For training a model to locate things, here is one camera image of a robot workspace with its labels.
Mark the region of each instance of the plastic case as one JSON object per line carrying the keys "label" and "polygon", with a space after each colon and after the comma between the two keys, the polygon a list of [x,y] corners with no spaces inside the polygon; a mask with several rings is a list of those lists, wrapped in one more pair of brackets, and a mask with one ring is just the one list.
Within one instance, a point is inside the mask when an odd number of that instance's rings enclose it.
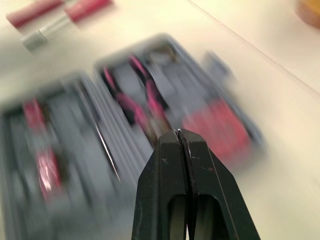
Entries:
{"label": "plastic case", "polygon": [[[2,205],[8,240],[130,239],[138,178],[152,154],[143,131],[128,123],[102,80],[102,69],[113,67],[124,92],[145,109],[146,95],[127,64],[134,53],[143,55],[158,46],[171,46],[177,62],[149,68],[169,108],[165,114],[173,128],[183,118],[215,99],[224,99],[246,128],[252,149],[263,139],[259,130],[231,101],[223,87],[230,76],[216,57],[208,59],[210,74],[170,36],[159,35],[109,56],[95,64],[96,81],[74,73],[59,83],[30,93],[28,99],[45,100],[52,126],[68,168],[63,194],[45,201],[41,196],[37,167],[28,145],[28,128],[22,103],[12,104],[0,118],[0,175]],[[82,82],[99,115],[99,127],[116,162],[121,184],[113,176],[74,85]]]}
{"label": "plastic case", "polygon": [[[147,109],[144,87],[130,68],[128,59],[130,55],[134,54],[143,64],[146,64],[146,54],[159,46],[172,47],[177,56],[175,63],[164,63],[162,66],[160,64],[148,65],[157,88],[169,106],[165,114],[173,128],[182,128],[183,119],[187,115],[205,107],[214,100],[223,99],[243,123],[251,140],[251,153],[263,145],[260,130],[237,107],[224,88],[224,81],[231,77],[228,67],[216,55],[210,53],[205,57],[206,71],[204,71],[171,36],[161,34],[99,60],[95,64],[98,78],[96,84],[107,113],[106,118],[117,123],[110,131],[118,136],[119,143],[126,139],[126,144],[120,144],[119,147],[122,148],[121,152],[129,153],[125,158],[126,165],[131,166],[132,170],[138,170],[134,172],[132,181],[137,181],[140,169],[145,164],[144,160],[149,159],[153,149],[143,131],[138,126],[131,126],[128,123],[122,109],[112,98],[103,81],[103,68],[112,68],[122,90],[141,104],[144,109]],[[241,155],[242,153],[239,152],[229,162],[236,162],[241,159]]]}

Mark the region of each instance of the pink tool handle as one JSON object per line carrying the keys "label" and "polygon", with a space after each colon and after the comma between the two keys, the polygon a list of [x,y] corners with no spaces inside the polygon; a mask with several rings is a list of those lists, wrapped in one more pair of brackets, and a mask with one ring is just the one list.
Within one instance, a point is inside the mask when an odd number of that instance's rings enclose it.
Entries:
{"label": "pink tool handle", "polygon": [[38,0],[18,11],[9,13],[6,19],[15,28],[20,28],[28,22],[57,8],[64,2],[64,0]]}
{"label": "pink tool handle", "polygon": [[77,23],[111,3],[112,0],[79,0],[64,11],[74,23]]}

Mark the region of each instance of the tool kit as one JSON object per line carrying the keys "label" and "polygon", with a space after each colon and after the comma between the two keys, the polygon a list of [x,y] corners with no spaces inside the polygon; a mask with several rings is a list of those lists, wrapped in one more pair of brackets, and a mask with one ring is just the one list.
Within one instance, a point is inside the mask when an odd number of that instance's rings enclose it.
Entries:
{"label": "tool kit", "polygon": [[231,101],[228,68],[205,72],[160,35],[61,78],[0,118],[8,240],[130,238],[138,178],[161,135],[199,133],[226,166],[263,144]]}

